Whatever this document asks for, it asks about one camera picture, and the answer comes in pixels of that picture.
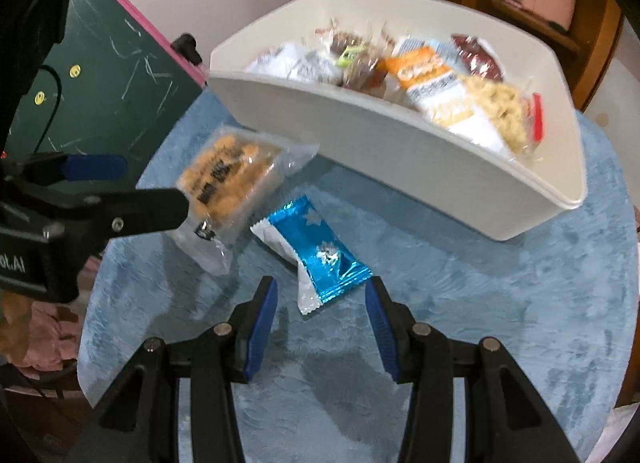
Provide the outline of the person's left hand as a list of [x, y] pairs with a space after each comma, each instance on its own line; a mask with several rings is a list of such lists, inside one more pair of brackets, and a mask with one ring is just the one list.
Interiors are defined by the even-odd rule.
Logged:
[[17, 367], [25, 367], [28, 355], [33, 302], [29, 297], [1, 292], [1, 353]]

